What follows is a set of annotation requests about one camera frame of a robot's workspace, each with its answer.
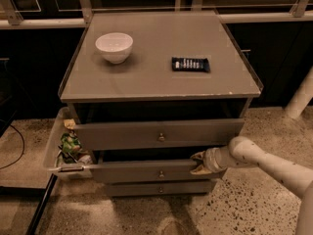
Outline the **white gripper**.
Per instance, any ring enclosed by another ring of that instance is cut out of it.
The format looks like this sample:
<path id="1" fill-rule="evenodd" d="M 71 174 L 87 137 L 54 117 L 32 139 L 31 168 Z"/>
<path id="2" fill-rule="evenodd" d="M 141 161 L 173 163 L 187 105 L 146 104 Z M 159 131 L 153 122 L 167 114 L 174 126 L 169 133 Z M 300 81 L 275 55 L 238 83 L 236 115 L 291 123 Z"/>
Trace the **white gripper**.
<path id="1" fill-rule="evenodd" d="M 192 169 L 190 173 L 192 175 L 207 175 L 224 171 L 227 169 L 227 155 L 228 150 L 226 147 L 210 148 L 206 151 L 197 152 L 191 155 L 191 159 L 203 161 L 203 164 Z"/>

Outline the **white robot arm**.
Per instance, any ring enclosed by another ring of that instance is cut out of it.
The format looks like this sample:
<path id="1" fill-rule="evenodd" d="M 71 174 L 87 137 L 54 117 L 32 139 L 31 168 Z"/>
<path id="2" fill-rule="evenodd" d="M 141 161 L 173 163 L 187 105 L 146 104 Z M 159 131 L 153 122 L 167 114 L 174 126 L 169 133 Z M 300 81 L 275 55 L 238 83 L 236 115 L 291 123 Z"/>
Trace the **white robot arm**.
<path id="1" fill-rule="evenodd" d="M 228 168 L 259 167 L 301 200 L 295 235 L 313 235 L 313 170 L 262 150 L 244 137 L 227 146 L 209 148 L 191 155 L 198 166 L 193 175 L 205 175 Z"/>

